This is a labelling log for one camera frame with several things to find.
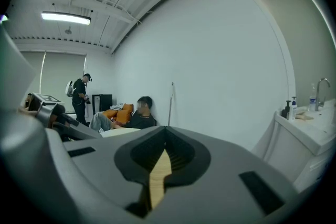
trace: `black shirt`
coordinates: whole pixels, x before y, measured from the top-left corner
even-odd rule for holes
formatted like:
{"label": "black shirt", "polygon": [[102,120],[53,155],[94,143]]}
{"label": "black shirt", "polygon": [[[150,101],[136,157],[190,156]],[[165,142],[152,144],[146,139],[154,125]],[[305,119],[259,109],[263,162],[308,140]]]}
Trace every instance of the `black shirt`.
{"label": "black shirt", "polygon": [[75,90],[73,91],[74,93],[72,95],[72,101],[74,104],[81,104],[81,102],[83,101],[83,98],[79,97],[78,94],[79,93],[86,94],[85,84],[82,81],[82,79],[76,80],[76,82],[73,85],[73,88]]}
{"label": "black shirt", "polygon": [[152,115],[144,117],[141,114],[139,114],[138,111],[135,111],[135,113],[131,117],[131,121],[126,123],[123,127],[145,129],[152,126],[155,126],[155,120]]}

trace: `orange pillow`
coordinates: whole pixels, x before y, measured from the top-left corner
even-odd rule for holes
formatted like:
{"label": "orange pillow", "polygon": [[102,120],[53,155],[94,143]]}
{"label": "orange pillow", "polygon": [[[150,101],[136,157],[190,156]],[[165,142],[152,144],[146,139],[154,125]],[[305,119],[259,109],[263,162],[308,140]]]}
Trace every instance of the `orange pillow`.
{"label": "orange pillow", "polygon": [[112,117],[115,117],[117,112],[118,112],[118,110],[108,109],[108,110],[103,112],[103,115],[105,115],[106,117],[108,117],[110,119]]}
{"label": "orange pillow", "polygon": [[133,112],[133,104],[125,104],[122,109]]}
{"label": "orange pillow", "polygon": [[126,110],[126,109],[118,111],[116,121],[119,121],[122,124],[126,124],[130,120],[131,120],[131,111]]}

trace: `floor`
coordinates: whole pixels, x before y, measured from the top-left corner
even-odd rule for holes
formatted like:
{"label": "floor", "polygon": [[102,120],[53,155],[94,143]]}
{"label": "floor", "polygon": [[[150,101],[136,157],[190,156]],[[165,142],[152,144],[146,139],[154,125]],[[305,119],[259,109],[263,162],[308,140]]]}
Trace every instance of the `floor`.
{"label": "floor", "polygon": [[164,196],[163,179],[171,173],[170,159],[166,150],[164,150],[153,171],[150,173],[149,189],[153,209],[159,204]]}

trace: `faucet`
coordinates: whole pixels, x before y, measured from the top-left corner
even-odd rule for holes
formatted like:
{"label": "faucet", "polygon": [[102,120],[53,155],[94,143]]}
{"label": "faucet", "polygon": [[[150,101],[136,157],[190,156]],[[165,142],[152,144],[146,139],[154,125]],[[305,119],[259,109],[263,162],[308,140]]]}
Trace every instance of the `faucet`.
{"label": "faucet", "polygon": [[326,101],[326,97],[324,97],[324,101],[320,102],[320,97],[319,97],[319,95],[320,95],[320,83],[323,80],[325,80],[327,82],[328,87],[330,88],[330,82],[326,78],[320,79],[319,82],[317,83],[315,111],[319,111],[319,106],[324,107],[324,102]]}

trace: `man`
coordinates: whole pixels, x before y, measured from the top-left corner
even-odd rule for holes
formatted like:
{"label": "man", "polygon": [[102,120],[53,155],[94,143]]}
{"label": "man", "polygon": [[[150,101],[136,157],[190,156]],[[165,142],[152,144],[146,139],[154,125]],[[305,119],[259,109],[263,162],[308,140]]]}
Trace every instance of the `man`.
{"label": "man", "polygon": [[29,108],[29,103],[30,103],[31,98],[32,98],[32,95],[31,95],[31,93],[29,93],[27,95],[27,98],[26,98],[26,101],[25,101],[25,109]]}
{"label": "man", "polygon": [[76,120],[84,125],[87,125],[85,121],[85,102],[88,101],[88,98],[85,96],[85,83],[90,79],[90,74],[84,74],[84,76],[76,80],[73,85],[72,106],[76,113]]}
{"label": "man", "polygon": [[102,112],[96,113],[92,121],[90,122],[89,127],[93,130],[99,132],[100,128],[104,131],[110,129],[120,129],[120,128],[136,128],[136,129],[145,129],[148,127],[155,126],[155,119],[151,115],[151,107],[153,101],[149,96],[141,97],[137,103],[137,110],[131,117],[131,121],[126,124],[121,124],[116,121],[112,121],[107,118]]}

